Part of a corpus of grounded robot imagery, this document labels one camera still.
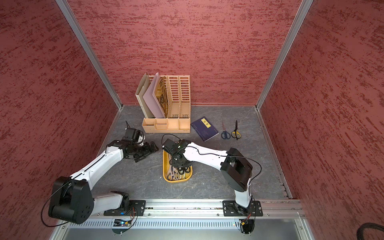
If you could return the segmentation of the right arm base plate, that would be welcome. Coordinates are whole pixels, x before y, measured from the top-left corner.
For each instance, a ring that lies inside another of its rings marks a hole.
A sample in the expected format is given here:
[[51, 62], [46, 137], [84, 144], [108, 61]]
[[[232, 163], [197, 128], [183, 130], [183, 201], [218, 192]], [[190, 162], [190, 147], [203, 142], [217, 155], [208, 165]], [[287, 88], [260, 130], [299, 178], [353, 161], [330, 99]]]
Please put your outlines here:
[[251, 200], [247, 208], [241, 207], [235, 201], [223, 201], [225, 217], [262, 217], [263, 210], [260, 201]]

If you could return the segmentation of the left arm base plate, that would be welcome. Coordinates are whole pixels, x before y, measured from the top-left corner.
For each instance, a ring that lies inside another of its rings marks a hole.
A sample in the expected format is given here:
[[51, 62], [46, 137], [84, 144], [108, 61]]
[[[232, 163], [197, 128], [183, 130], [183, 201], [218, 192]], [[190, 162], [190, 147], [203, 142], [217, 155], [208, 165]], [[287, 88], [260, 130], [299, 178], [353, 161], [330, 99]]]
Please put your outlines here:
[[143, 216], [146, 208], [145, 200], [126, 200], [122, 201], [121, 205], [114, 210], [104, 211], [104, 216], [113, 217], [130, 217], [130, 216]]

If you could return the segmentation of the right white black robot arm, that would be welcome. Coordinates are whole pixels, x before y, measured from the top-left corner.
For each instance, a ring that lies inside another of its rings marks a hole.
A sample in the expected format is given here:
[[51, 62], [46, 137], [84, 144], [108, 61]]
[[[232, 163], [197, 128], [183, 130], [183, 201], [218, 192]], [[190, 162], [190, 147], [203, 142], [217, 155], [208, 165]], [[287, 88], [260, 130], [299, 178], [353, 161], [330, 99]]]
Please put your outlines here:
[[219, 170], [235, 191], [235, 203], [244, 209], [251, 204], [253, 166], [251, 159], [244, 157], [237, 149], [220, 151], [199, 146], [188, 140], [174, 142], [170, 139], [165, 141], [162, 148], [171, 156], [174, 168], [187, 168], [197, 162]]

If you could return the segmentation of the yellow storage tray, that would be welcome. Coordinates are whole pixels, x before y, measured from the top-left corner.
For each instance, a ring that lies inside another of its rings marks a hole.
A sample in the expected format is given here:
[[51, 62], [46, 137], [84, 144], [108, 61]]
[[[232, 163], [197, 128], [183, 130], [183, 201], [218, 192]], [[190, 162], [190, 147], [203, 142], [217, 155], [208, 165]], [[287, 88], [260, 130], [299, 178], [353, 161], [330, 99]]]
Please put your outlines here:
[[163, 177], [168, 183], [182, 183], [191, 178], [193, 174], [192, 166], [186, 169], [178, 169], [173, 167], [171, 163], [171, 155], [163, 151]]

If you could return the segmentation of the blue handled scissors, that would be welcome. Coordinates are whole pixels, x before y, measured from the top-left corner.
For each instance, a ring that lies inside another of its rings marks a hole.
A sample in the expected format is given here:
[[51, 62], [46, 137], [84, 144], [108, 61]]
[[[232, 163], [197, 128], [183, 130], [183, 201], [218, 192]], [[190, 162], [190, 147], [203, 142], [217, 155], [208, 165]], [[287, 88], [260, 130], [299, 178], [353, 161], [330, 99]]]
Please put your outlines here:
[[229, 140], [232, 136], [231, 134], [226, 130], [224, 122], [222, 122], [223, 131], [221, 133], [221, 138], [223, 140]]

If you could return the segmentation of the yellow black handled scissors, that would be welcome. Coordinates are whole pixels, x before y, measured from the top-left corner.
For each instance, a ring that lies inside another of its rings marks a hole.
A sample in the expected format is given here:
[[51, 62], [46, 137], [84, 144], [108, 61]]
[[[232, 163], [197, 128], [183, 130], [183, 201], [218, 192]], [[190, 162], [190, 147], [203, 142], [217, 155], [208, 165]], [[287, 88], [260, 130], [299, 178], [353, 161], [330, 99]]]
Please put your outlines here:
[[235, 129], [231, 132], [231, 136], [232, 136], [232, 138], [235, 138], [236, 140], [239, 140], [242, 137], [242, 135], [239, 132], [238, 121], [236, 121], [236, 123], [235, 123]]

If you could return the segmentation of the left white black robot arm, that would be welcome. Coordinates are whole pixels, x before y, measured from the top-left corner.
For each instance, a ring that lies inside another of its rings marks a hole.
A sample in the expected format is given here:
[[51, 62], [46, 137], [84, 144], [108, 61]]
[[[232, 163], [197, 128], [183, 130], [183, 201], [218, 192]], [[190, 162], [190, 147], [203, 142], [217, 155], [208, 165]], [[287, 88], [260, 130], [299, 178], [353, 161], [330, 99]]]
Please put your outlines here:
[[115, 164], [123, 159], [136, 163], [159, 150], [154, 142], [134, 144], [130, 141], [113, 141], [92, 162], [69, 177], [55, 180], [52, 195], [47, 201], [51, 218], [69, 223], [82, 224], [91, 215], [105, 211], [133, 212], [127, 193], [114, 191], [94, 197], [92, 189]]

